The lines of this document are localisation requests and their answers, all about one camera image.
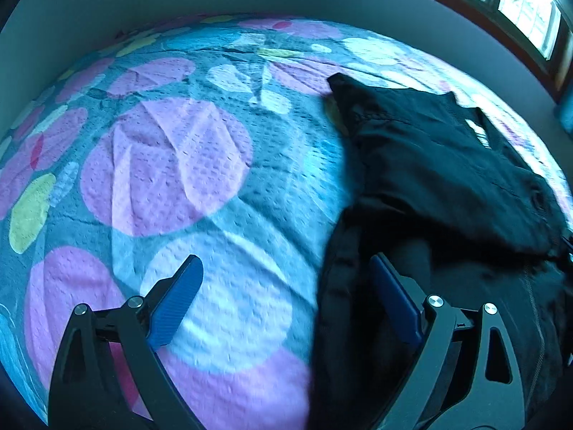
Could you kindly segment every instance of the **bed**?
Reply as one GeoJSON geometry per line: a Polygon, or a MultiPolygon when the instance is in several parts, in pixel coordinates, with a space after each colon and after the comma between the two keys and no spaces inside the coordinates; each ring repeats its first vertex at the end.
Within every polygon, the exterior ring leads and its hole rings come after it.
{"type": "MultiPolygon", "coordinates": [[[[489,89],[429,54],[293,16],[145,27],[77,61],[0,141],[0,360],[42,420],[73,306],[118,307],[193,253],[203,286],[159,351],[181,395],[208,430],[304,428],[317,274],[360,188],[328,97],[337,72],[479,106],[573,228],[545,145],[489,89]]],[[[121,350],[114,358],[128,403],[146,415],[121,350]]]]}

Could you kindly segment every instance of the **white wall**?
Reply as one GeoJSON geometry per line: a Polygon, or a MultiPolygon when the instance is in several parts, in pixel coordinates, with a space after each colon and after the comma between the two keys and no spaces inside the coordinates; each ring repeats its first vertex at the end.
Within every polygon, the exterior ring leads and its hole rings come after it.
{"type": "Polygon", "coordinates": [[[54,77],[119,30],[193,12],[243,11],[353,24],[442,58],[522,115],[573,182],[573,143],[542,85],[487,33],[433,0],[22,0],[0,33],[0,135],[54,77]]]}

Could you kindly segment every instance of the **curtain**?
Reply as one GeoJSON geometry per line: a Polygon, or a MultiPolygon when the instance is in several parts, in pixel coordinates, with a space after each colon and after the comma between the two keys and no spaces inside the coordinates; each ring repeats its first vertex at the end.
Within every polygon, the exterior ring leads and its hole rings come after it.
{"type": "Polygon", "coordinates": [[[565,95],[555,110],[559,121],[565,128],[565,131],[573,139],[573,82],[565,91],[565,95]]]}

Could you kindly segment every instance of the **wooden window frame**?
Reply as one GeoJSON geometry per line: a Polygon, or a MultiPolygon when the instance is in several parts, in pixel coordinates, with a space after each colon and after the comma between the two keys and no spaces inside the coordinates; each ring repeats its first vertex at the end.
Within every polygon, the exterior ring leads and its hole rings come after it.
{"type": "Polygon", "coordinates": [[[558,102],[573,82],[573,37],[561,11],[555,47],[549,59],[500,10],[501,0],[435,0],[482,28],[513,53],[558,102]]]}

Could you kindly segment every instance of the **black clothing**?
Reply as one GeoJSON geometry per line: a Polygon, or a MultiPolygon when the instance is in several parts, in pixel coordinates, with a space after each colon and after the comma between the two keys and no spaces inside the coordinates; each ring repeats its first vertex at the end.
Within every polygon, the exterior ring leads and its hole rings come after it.
{"type": "Polygon", "coordinates": [[[366,87],[343,74],[328,81],[365,183],[331,236],[319,283],[310,428],[369,428],[411,360],[373,294],[367,262],[377,252],[452,306],[498,306],[533,415],[573,338],[573,298],[558,269],[567,227],[552,190],[453,93],[366,87]]]}

